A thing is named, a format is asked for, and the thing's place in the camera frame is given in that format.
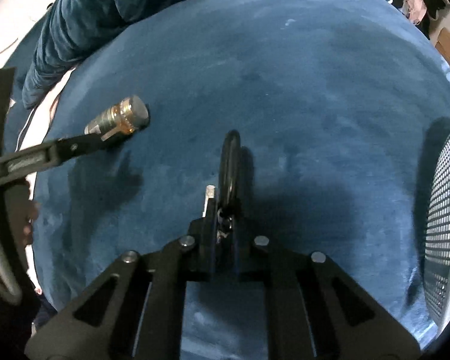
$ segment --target black metal bracket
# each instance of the black metal bracket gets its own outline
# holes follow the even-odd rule
[[[221,169],[236,169],[239,136],[226,138]],[[227,142],[238,142],[233,150]],[[221,191],[236,199],[237,172],[222,172]],[[29,341],[31,360],[178,360],[187,281],[235,274],[264,284],[269,359],[410,359],[416,340],[350,276],[320,252],[306,256],[253,235],[252,222],[229,210],[230,233],[219,237],[218,212],[209,199],[204,218],[188,234],[144,256],[124,253],[84,293]]]
[[[0,155],[14,72],[15,69],[0,69]],[[12,303],[5,301],[0,295],[0,338],[23,350],[28,340],[27,328],[30,330],[40,303],[25,271],[25,252],[22,245],[17,249],[14,237],[14,234],[23,232],[23,222],[20,221],[25,218],[23,201],[20,202],[21,205],[15,204],[17,197],[20,198],[16,195],[17,191],[23,191],[19,181],[0,186],[0,250],[3,251],[1,261],[6,264],[4,270],[8,277],[12,278],[14,285],[18,287],[18,291],[13,294]]]
[[[53,140],[0,157],[0,185],[22,179],[30,173],[60,166],[73,157],[104,149],[98,134]]]

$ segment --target white mesh basket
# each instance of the white mesh basket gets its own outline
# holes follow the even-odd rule
[[[450,321],[450,135],[432,184],[424,267],[425,300],[440,333]]]

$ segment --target metal cylinder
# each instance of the metal cylinder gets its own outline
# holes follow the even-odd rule
[[[85,127],[85,134],[99,134],[102,140],[114,135],[126,136],[147,127],[150,114],[138,96],[126,97],[99,114]]]

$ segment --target metal screw head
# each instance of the metal screw head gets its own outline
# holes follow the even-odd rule
[[[134,263],[138,260],[139,256],[134,250],[129,250],[122,254],[121,259],[124,263]]]
[[[188,248],[190,246],[193,246],[195,243],[195,238],[193,238],[191,235],[184,235],[183,237],[180,237],[178,240],[180,242],[180,245],[184,248]]]
[[[312,253],[312,261],[314,263],[323,264],[325,260],[327,259],[327,256],[325,256],[321,251],[315,251]]]
[[[255,244],[255,246],[267,246],[269,242],[270,242],[270,240],[267,237],[265,237],[264,235],[258,235],[253,240],[253,243]]]

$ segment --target white fabric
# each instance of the white fabric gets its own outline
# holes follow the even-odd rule
[[[70,78],[70,74],[72,73],[73,70],[74,69],[69,70],[63,76],[61,81],[51,91],[49,91],[44,100],[37,107],[37,110],[31,119],[30,126],[28,127],[28,130],[23,138],[22,145],[20,145],[20,150],[27,149],[35,145],[39,145],[43,142],[50,127],[50,123],[53,120],[56,105],[60,98],[60,93],[62,92],[63,87],[65,87],[65,84]],[[31,200],[34,198],[36,176],[37,174],[35,172],[29,174],[26,177],[27,181],[30,183]],[[27,262],[28,262],[27,273],[30,276],[30,280],[35,285],[35,290],[41,293],[42,289],[40,288],[40,284],[38,283],[37,273],[35,271],[35,264],[34,264],[34,252],[31,245],[25,248],[25,254],[27,255]]]

